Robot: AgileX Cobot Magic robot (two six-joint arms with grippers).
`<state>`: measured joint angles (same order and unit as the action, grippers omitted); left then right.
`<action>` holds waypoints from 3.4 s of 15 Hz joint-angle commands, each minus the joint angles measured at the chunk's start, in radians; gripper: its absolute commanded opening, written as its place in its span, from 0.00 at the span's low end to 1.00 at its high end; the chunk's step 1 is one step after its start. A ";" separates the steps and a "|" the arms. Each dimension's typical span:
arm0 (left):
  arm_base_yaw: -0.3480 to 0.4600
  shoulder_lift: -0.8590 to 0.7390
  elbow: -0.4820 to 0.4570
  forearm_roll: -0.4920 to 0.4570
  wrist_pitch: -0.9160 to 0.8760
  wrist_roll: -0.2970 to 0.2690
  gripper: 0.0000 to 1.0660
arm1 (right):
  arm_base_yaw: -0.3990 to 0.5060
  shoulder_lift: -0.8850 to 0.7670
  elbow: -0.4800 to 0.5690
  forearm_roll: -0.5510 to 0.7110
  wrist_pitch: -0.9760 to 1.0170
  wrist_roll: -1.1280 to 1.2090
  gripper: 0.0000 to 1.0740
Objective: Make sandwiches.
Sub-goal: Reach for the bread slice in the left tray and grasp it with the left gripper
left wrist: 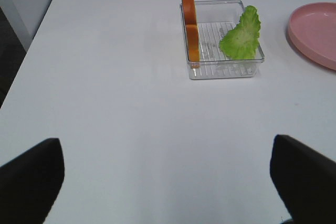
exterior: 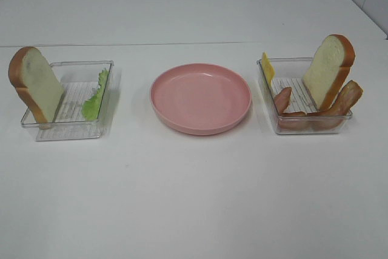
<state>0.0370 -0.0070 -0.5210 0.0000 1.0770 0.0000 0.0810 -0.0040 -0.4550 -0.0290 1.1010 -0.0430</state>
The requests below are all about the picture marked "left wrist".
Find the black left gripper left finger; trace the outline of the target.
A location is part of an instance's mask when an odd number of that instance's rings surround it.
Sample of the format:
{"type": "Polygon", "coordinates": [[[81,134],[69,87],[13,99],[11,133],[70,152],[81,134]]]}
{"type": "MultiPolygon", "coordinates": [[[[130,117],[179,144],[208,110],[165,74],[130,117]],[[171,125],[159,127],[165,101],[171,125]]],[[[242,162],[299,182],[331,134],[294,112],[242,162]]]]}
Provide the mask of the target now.
{"type": "Polygon", "coordinates": [[[48,138],[2,165],[1,223],[44,223],[64,177],[57,138],[48,138]]]}

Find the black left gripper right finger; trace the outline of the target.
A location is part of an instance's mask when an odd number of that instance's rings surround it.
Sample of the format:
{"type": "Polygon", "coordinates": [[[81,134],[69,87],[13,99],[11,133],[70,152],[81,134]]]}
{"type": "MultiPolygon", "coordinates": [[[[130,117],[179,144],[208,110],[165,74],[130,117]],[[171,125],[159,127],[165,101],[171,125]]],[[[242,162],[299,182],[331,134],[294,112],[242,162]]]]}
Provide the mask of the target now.
{"type": "Polygon", "coordinates": [[[293,223],[335,223],[335,162],[289,135],[276,135],[271,180],[293,223]]]}

